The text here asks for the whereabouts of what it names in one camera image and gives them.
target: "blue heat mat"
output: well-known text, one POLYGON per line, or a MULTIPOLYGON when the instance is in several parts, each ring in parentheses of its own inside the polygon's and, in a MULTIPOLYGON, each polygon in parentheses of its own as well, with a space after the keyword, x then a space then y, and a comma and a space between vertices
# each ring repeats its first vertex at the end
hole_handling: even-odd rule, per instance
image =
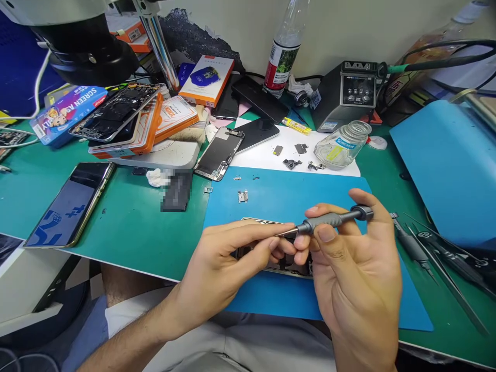
MULTIPOLYGON (((299 224, 305 218, 305 210, 317 203, 349 209, 354 205, 348 196, 350 189, 370 192, 367 181, 361 177, 243 167, 230 167, 222 181, 212 182, 212 186, 204 227, 227 224, 243 217, 299 224), (233 180, 237 175, 241 180, 233 180), (238 203, 238 190, 248 191, 247 203, 238 203)), ((366 232, 365 222, 358 222, 358 226, 366 232)), ((401 272, 403 297, 399 327, 434 330, 403 262, 401 272)), ((322 320, 312 280, 266 271, 250 279, 226 310, 322 320)))

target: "white paper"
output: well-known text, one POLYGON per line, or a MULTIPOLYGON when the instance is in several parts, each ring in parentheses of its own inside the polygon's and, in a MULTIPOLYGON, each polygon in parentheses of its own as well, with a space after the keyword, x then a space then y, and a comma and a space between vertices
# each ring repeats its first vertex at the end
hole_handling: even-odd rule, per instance
MULTIPOLYGON (((244 125, 251 120, 238 118, 236 120, 235 128, 244 125)), ((234 155, 230 166, 241 166, 247 168, 260 168, 260 169, 273 169, 277 171, 288 172, 305 172, 305 173, 319 173, 319 174, 332 174, 339 176, 352 176, 359 177, 360 170, 358 169, 355 160, 347 167, 341 170, 332 170, 329 168, 310 170, 308 169, 308 162, 313 161, 314 164, 320 164, 320 161, 314 155, 315 145, 322 139, 326 138, 328 133, 319 133, 312 131, 310 135, 306 136, 296 130, 284 126, 277 126, 280 130, 278 136, 268 141, 262 142, 251 149, 242 152, 241 154, 234 155), (308 148, 307 153, 298 154, 296 151, 296 144, 306 144, 308 148), (279 156, 273 154, 276 146, 282 146, 283 150, 279 156), (302 164, 297 165, 291 171, 283 164, 283 160, 301 160, 302 164)))

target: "glass jar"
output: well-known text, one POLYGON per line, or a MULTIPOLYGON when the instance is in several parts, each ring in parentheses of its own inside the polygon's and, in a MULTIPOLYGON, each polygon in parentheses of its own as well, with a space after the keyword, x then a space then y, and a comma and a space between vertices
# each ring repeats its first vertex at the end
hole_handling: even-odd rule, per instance
POLYGON ((314 154, 329 168, 344 168, 357 157, 371 131, 369 124, 354 120, 315 145, 314 154))

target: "white cable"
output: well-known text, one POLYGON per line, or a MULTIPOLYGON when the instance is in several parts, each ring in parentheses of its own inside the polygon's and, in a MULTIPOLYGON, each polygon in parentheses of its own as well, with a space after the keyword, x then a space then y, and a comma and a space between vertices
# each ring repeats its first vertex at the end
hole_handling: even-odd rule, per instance
MULTIPOLYGON (((45 60, 43 61, 43 64, 41 65, 40 71, 38 72, 38 76, 36 77, 36 81, 35 81, 35 104, 36 104, 35 112, 31 116, 0 117, 0 122, 3 121, 3 120, 31 120, 31 119, 34 119, 40 113, 40 98, 39 98, 39 94, 40 94, 40 83, 41 83, 41 78, 43 77, 43 73, 47 69, 48 60, 50 58, 50 54, 51 53, 52 53, 52 51, 50 49, 48 49, 48 53, 46 54, 45 60)), ((11 131, 11 132, 17 132, 17 133, 25 133, 25 134, 36 136, 34 133, 23 131, 23 130, 19 130, 19 129, 12 129, 12 128, 0 128, 0 129, 6 130, 6 131, 11 131)), ((3 148, 23 147, 23 146, 31 145, 31 144, 33 144, 35 142, 38 142, 38 138, 36 138, 33 141, 26 142, 26 143, 20 143, 20 144, 10 145, 10 146, 0 146, 0 149, 3 149, 3 148)))
POLYGON ((22 371, 22 370, 21 370, 21 364, 19 363, 19 361, 20 361, 20 360, 23 360, 23 359, 27 359, 27 358, 44 358, 44 359, 46 359, 47 361, 49 361, 49 362, 50 362, 50 364, 52 365, 53 370, 54 370, 55 372, 60 372, 60 369, 58 368, 57 363, 56 363, 56 362, 55 362, 55 360, 54 360, 51 356, 49 356, 49 355, 39 354, 39 353, 33 353, 33 354, 27 354, 27 355, 20 356, 19 358, 16 358, 16 355, 15 355, 12 351, 10 351, 9 349, 0 349, 0 350, 1 350, 1 351, 3 351, 3 352, 6 352, 7 354, 11 355, 11 356, 14 358, 12 362, 7 363, 7 364, 6 364, 6 365, 4 365, 2 368, 0 368, 0 372, 1 372, 2 370, 4 370, 5 368, 7 368, 9 365, 14 364, 14 363, 15 363, 15 364, 16 364, 16 366, 17 366, 17 371, 18 371, 18 372, 21 372, 21 371, 22 371))
POLYGON ((48 65, 48 60, 50 58, 50 54, 52 54, 52 51, 48 49, 48 53, 46 54, 47 56, 45 57, 45 60, 43 61, 43 65, 41 65, 40 71, 38 72, 38 76, 36 77, 36 82, 35 82, 35 103, 36 103, 36 110, 34 114, 31 116, 9 116, 9 117, 1 117, 0 121, 3 120, 31 120, 36 117, 36 115, 39 114, 40 112, 40 82, 41 78, 43 77, 43 73, 45 72, 45 69, 47 68, 48 65))

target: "metal pole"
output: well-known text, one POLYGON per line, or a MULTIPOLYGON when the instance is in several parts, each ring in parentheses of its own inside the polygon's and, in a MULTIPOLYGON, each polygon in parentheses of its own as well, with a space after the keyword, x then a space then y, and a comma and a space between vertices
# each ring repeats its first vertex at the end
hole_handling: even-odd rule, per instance
POLYGON ((157 3, 150 3, 149 1, 133 0, 139 19, 143 23, 146 35, 150 40, 151 47, 155 52, 155 56, 160 65, 162 73, 167 79, 167 86, 170 90, 179 91, 179 78, 177 77, 176 69, 172 62, 169 50, 165 44, 164 34, 160 27, 160 21, 157 16, 159 6, 157 3))

